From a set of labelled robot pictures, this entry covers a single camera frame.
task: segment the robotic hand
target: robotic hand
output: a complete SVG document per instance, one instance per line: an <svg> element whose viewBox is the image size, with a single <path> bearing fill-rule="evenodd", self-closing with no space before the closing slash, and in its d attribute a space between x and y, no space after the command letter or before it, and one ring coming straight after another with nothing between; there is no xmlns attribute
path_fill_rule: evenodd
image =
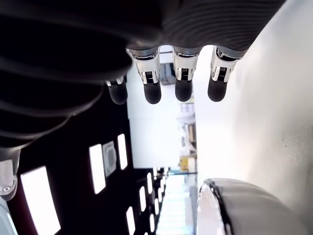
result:
<svg viewBox="0 0 313 235"><path fill-rule="evenodd" d="M202 47L173 47L173 61L176 75L175 95L181 102L186 102L191 97L192 79L201 50ZM158 103L161 100L158 47L147 50L130 49L129 53L132 55L137 65L138 73L144 85L147 101L151 104ZM225 47L214 46L207 91L212 101L219 102L223 100L226 94L230 73L233 72L237 61L240 60L245 53L246 51L236 51Z"/></svg>
<svg viewBox="0 0 313 235"><path fill-rule="evenodd" d="M106 87L114 103L125 103L132 61L147 101L160 101L161 45L173 47L175 94L183 102L201 49L214 45L208 96L221 101L237 61L285 0L2 2L0 196L10 200L21 149L90 108Z"/></svg>

